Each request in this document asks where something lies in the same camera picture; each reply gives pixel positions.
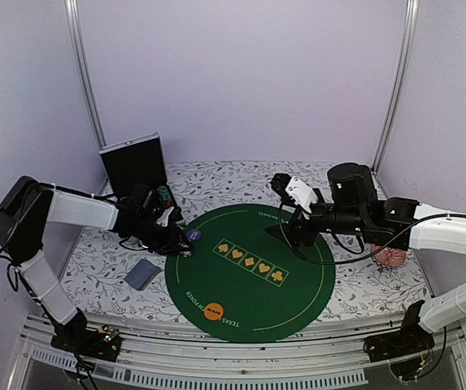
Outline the purple small blind button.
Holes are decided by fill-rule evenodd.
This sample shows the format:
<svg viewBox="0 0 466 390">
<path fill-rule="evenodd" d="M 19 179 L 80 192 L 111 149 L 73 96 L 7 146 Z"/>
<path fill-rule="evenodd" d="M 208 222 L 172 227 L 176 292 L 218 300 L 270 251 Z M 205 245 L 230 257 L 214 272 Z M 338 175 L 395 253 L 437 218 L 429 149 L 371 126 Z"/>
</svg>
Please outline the purple small blind button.
<svg viewBox="0 0 466 390">
<path fill-rule="evenodd" d="M 191 229 L 186 233 L 186 236 L 190 241 L 199 241 L 202 233 L 198 229 Z"/>
</svg>

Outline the blue playing card deck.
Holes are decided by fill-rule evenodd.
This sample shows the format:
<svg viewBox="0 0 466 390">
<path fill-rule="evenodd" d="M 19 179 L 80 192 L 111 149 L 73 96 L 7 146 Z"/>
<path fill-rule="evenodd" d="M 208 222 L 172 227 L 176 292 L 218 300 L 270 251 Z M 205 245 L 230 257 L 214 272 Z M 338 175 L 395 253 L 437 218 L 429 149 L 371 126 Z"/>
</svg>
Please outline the blue playing card deck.
<svg viewBox="0 0 466 390">
<path fill-rule="evenodd" d="M 124 281 L 130 288 L 142 291 L 160 271 L 158 266 L 143 258 L 124 277 Z"/>
</svg>

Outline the aluminium poker chip case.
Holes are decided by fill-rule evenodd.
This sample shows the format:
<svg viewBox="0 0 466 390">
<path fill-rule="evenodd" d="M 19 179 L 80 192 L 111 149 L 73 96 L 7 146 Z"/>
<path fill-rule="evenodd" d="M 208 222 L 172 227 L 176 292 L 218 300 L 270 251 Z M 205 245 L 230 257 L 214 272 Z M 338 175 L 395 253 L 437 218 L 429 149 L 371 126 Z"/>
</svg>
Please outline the aluminium poker chip case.
<svg viewBox="0 0 466 390">
<path fill-rule="evenodd" d="M 167 209 L 157 191 L 159 186 L 169 188 L 160 136 L 154 133 L 122 141 L 106 147 L 99 155 L 119 210 L 111 230 L 122 239 L 136 238 L 134 228 L 139 219 L 155 223 L 155 218 Z M 175 207 L 171 216 L 177 224 L 182 220 L 181 208 L 169 190 Z"/>
</svg>

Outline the orange big blind button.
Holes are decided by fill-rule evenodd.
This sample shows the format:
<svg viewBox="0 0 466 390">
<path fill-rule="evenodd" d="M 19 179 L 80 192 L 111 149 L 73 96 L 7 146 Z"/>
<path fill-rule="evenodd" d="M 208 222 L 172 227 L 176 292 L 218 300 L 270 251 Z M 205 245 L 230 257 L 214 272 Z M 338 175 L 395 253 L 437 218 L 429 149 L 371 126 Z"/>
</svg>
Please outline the orange big blind button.
<svg viewBox="0 0 466 390">
<path fill-rule="evenodd" d="M 220 321 L 224 316 L 224 308 L 221 304 L 212 302 L 205 306 L 203 314 L 208 321 Z"/>
</svg>

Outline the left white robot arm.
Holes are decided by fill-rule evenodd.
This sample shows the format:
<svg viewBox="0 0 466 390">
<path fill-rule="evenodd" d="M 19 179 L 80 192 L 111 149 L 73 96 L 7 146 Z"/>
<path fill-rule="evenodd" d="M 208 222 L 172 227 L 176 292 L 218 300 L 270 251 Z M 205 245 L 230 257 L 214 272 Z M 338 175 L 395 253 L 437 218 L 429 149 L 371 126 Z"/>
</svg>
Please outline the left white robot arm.
<svg viewBox="0 0 466 390">
<path fill-rule="evenodd" d="M 100 196 L 23 175 L 0 203 L 0 260 L 17 270 L 34 301 L 64 326 L 63 341 L 84 353 L 93 346 L 93 335 L 72 321 L 80 311 L 46 259 L 47 231 L 54 225 L 97 229 L 168 256 L 194 249 L 180 221 L 181 208 L 167 206 L 163 194 L 146 184 L 137 184 L 129 195 Z"/>
</svg>

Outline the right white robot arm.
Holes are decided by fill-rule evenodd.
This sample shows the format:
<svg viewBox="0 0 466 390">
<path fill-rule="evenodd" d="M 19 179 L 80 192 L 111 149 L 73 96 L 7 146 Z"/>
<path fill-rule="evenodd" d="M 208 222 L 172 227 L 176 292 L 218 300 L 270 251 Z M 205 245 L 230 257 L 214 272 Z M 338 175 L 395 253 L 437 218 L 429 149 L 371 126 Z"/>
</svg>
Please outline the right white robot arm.
<svg viewBox="0 0 466 390">
<path fill-rule="evenodd" d="M 466 214 L 439 209 L 414 199 L 390 197 L 379 200 L 368 166 L 345 162 L 327 172 L 331 198 L 325 202 L 318 188 L 297 176 L 277 173 L 270 185 L 281 199 L 277 225 L 267 227 L 270 235 L 285 242 L 303 261 L 334 266 L 361 262 L 384 249 L 432 249 L 466 255 Z M 281 209 L 294 208 L 288 223 Z M 360 243 L 377 249 L 352 260 L 313 260 L 299 249 L 311 247 L 319 233 L 355 236 Z M 425 333 L 439 332 L 448 324 L 466 318 L 466 283 L 439 297 L 419 301 L 407 309 L 402 330 L 393 337 L 398 353 L 409 354 L 421 345 Z"/>
</svg>

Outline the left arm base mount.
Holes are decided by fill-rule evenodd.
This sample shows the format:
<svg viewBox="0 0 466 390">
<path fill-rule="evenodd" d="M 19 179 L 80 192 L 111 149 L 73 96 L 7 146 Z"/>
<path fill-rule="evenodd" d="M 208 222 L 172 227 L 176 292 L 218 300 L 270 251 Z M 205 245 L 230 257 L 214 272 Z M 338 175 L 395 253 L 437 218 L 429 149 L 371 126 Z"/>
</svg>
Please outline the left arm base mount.
<svg viewBox="0 0 466 390">
<path fill-rule="evenodd" d="M 122 339 L 116 328 L 104 325 L 90 330 L 83 323 L 60 326 L 54 334 L 51 346 L 82 357 L 116 362 L 120 354 Z"/>
</svg>

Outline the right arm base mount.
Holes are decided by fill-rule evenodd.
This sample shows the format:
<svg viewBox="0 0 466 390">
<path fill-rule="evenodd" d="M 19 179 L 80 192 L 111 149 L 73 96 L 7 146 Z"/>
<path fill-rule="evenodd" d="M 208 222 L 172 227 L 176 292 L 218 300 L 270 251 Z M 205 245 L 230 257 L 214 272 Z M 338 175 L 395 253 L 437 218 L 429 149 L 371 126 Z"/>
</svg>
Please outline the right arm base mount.
<svg viewBox="0 0 466 390">
<path fill-rule="evenodd" d="M 427 351 L 434 346 L 431 333 L 426 332 L 418 323 L 410 323 L 402 324 L 397 331 L 365 338 L 363 351 L 370 362 L 380 362 Z"/>
</svg>

